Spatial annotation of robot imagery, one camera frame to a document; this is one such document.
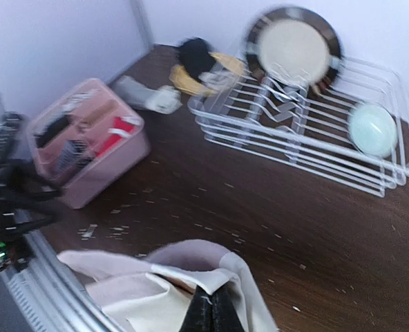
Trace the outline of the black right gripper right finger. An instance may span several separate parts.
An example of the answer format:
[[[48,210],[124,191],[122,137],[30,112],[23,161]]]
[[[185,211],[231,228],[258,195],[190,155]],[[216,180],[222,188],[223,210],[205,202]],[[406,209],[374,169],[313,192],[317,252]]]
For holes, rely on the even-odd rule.
[[[244,332],[226,286],[221,286],[212,295],[212,331]]]

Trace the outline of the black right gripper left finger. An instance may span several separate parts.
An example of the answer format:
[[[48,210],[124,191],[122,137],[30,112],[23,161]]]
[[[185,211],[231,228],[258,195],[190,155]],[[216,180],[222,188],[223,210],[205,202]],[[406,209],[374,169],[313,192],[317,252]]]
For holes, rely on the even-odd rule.
[[[212,296],[201,287],[196,286],[180,332],[212,332],[213,331]]]

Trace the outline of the pink white underwear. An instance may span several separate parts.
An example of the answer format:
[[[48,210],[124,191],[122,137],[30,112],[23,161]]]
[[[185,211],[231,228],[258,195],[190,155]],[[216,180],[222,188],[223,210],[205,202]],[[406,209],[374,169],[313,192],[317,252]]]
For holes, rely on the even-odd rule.
[[[196,286],[226,286],[245,331],[277,331],[247,263],[202,239],[171,243],[144,258],[103,250],[65,250],[58,260],[93,279],[92,300],[125,331],[180,331]]]

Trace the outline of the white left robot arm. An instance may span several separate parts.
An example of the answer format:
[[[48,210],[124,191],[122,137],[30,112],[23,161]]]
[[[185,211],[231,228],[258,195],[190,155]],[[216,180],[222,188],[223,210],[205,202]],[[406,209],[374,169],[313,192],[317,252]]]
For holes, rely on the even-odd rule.
[[[31,253],[24,236],[58,220],[43,204],[62,195],[59,186],[13,157],[24,121],[21,114],[6,111],[0,98],[0,272],[28,265]]]

